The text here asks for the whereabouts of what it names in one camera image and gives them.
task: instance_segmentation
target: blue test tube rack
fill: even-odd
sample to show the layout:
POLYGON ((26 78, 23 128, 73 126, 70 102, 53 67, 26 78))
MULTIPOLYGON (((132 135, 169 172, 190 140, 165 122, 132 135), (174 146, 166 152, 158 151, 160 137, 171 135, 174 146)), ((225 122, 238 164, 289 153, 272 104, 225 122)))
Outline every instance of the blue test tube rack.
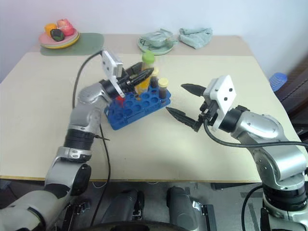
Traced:
POLYGON ((125 94, 123 105, 118 100, 105 108, 104 112, 113 130, 119 130, 132 122, 135 122, 146 115, 155 112, 170 104, 171 94, 167 90, 165 99, 158 96, 158 88, 149 87, 147 92, 140 94, 137 100, 133 93, 125 94))

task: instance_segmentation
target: plate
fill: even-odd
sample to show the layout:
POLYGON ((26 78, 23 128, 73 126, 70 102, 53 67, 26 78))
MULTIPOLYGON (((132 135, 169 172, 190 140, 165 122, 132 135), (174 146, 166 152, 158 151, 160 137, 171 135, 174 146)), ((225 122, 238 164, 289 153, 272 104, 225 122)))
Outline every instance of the plate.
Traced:
POLYGON ((66 43, 66 44, 62 44, 60 46, 48 46, 48 45, 43 45, 43 44, 41 44, 41 46, 48 48, 48 49, 62 49, 62 48, 69 47, 69 46, 73 45, 74 43, 76 43, 78 41, 79 37, 80 37, 80 35, 78 34, 77 38, 75 38, 73 41, 66 43))
POLYGON ((53 40, 51 37, 49 37, 46 32, 44 32, 43 34, 41 34, 38 38, 39 42, 42 44, 42 45, 47 45, 47 46, 50 46, 50 45, 55 45, 55 46, 59 46, 59 45, 63 45, 69 41, 73 41, 76 37, 78 36, 78 31, 74 29, 74 33, 70 36, 66 36, 64 38, 64 40, 60 41, 60 42, 57 42, 55 40, 53 40))
POLYGON ((174 43, 171 42, 168 45, 163 46, 163 47, 154 47, 154 46, 150 45, 144 39, 140 38, 140 39, 138 39, 138 47, 143 52, 151 51, 154 55, 163 55, 163 54, 167 54, 168 52, 170 52, 172 50, 172 48, 174 47, 174 43))

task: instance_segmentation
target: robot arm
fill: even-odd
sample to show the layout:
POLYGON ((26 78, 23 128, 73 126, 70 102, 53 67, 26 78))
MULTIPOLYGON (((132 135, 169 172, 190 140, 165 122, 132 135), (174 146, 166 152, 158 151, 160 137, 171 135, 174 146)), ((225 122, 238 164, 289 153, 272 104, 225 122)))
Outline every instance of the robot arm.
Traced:
POLYGON ((306 159, 294 145, 266 146, 271 142, 288 141, 279 121, 269 115, 258 115, 247 108, 237 106, 229 110, 235 98, 230 76, 213 79, 208 86, 183 84, 190 93, 203 96, 197 121, 174 108, 167 110, 180 122, 198 131, 203 124, 206 133, 220 144, 245 147, 256 163, 263 183, 261 223, 264 230, 286 229, 308 231, 308 206, 305 190, 306 159), (231 133, 241 144, 218 140, 209 131, 221 129, 231 133))
POLYGON ((118 95, 134 91, 134 86, 150 76, 153 69, 141 70, 138 63, 128 70, 111 53, 102 51, 103 69, 109 80, 84 88, 73 109, 64 145, 48 170, 43 190, 32 191, 0 211, 0 230, 49 230, 60 213, 88 185, 91 146, 104 108, 118 95), (132 74, 138 76, 130 79, 132 74))

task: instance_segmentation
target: beige tabletop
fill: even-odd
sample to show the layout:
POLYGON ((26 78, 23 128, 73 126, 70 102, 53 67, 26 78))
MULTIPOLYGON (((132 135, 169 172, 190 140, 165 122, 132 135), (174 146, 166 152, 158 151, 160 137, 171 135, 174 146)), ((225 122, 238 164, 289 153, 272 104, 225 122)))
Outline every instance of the beige tabletop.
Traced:
MULTIPOLYGON (((134 35, 107 35, 105 46, 118 54, 125 67, 141 60, 134 35)), ((85 56, 43 56, 34 47, 0 84, 0 177, 43 180, 64 142, 71 112, 73 84, 85 56)), ((182 89, 182 83, 207 86, 212 78, 231 75, 240 104, 278 119, 288 139, 299 141, 282 105, 239 37, 213 37, 194 50, 179 44, 157 57, 159 77, 169 79, 171 107, 197 118, 202 98, 182 89)), ((99 57, 85 67, 78 90, 105 78, 99 57)), ((110 139, 113 180, 189 180, 258 182, 255 163, 246 149, 221 146, 203 128, 198 133, 175 120, 166 109, 154 112, 114 131, 102 116, 110 139)), ((215 135, 235 141, 229 134, 215 135)), ((92 146, 92 179, 107 178, 102 142, 92 146)))

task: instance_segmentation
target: green cap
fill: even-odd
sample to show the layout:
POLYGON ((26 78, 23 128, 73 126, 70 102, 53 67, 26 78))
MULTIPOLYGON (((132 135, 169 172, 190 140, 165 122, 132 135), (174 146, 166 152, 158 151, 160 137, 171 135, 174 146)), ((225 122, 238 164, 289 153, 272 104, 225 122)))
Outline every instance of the green cap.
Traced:
POLYGON ((155 62, 155 56, 152 52, 146 51, 142 54, 142 61, 146 64, 152 64, 155 62))

